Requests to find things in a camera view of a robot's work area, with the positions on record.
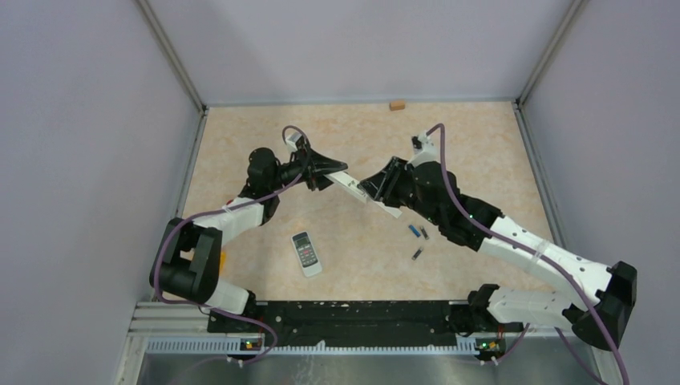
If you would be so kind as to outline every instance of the table surface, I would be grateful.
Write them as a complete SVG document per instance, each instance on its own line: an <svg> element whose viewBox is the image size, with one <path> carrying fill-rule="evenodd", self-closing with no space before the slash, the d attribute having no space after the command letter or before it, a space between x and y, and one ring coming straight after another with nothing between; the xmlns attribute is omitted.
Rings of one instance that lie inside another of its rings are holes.
<svg viewBox="0 0 680 385"><path fill-rule="evenodd" d="M296 105L211 108L184 215L221 207L243 187L248 155L272 148L285 162L281 130L305 131L312 148L342 160L358 180L375 174L392 156L409 159L411 136L437 123L447 128L447 167L462 193L499 207L550 239L536 182L519 128L506 102ZM508 263L459 247L422 217L403 209L393 218L338 186L311 192L298 185L281 195L274 217L229 242L221 276L269 300L464 299L484 283L519 290L550 290ZM424 225L430 240L408 225ZM290 242L313 238L323 271L305 278ZM423 253L416 261L413 253Z"/></svg>

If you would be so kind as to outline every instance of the white wall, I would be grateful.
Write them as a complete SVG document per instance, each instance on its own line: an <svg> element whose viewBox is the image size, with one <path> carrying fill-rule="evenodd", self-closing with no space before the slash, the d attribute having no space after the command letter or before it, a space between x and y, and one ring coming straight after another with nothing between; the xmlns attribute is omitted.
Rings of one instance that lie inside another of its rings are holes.
<svg viewBox="0 0 680 385"><path fill-rule="evenodd" d="M677 383L680 2L589 2L528 105L568 246L638 270L632 383Z"/></svg>
<svg viewBox="0 0 680 385"><path fill-rule="evenodd" d="M197 112L132 1L0 5L0 383L104 384Z"/></svg>
<svg viewBox="0 0 680 385"><path fill-rule="evenodd" d="M514 99L570 0L152 0L207 104Z"/></svg>

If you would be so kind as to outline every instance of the white remote control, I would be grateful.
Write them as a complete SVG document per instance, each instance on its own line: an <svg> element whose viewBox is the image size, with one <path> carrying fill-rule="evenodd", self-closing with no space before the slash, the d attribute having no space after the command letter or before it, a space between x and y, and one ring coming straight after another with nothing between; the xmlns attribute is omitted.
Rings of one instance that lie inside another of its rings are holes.
<svg viewBox="0 0 680 385"><path fill-rule="evenodd" d="M293 235L290 240L293 242L293 248L297 253L297 259L300 261L302 273L305 277L321 273L321 262L318 260L318 255L312 246L312 238L303 231L302 233Z"/></svg>

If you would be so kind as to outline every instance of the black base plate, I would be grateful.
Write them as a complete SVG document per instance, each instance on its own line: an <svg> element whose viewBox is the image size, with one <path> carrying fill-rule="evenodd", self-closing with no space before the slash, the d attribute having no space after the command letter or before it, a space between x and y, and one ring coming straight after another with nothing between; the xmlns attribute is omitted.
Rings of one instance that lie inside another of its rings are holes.
<svg viewBox="0 0 680 385"><path fill-rule="evenodd" d="M246 307L244 315L263 321L278 335L280 347L436 347L454 346L455 331L448 319L461 317L467 304L449 301L268 301ZM251 323L210 313L209 333L266 332ZM496 325L473 330L495 331ZM521 323L505 331L521 331Z"/></svg>

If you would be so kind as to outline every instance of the battery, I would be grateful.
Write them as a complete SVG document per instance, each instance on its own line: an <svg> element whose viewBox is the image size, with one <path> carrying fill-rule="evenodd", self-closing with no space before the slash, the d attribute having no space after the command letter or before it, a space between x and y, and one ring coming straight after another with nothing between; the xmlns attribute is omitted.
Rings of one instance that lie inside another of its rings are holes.
<svg viewBox="0 0 680 385"><path fill-rule="evenodd" d="M415 234L416 237L420 238L420 233L418 232L418 230L415 229L415 226L408 225L408 228L411 229L411 231L413 232L413 234Z"/></svg>
<svg viewBox="0 0 680 385"><path fill-rule="evenodd" d="M422 252L423 252L423 247L420 246L420 247L418 248L418 251L416 251L415 254L413 254L413 257L411 257L411 259L415 261L415 259L418 258L418 256L419 256L420 253L422 253Z"/></svg>
<svg viewBox="0 0 680 385"><path fill-rule="evenodd" d="M425 231L425 228L423 226L420 226L420 232L423 233L423 237L425 237L425 240L430 239L430 236L427 235L427 231Z"/></svg>

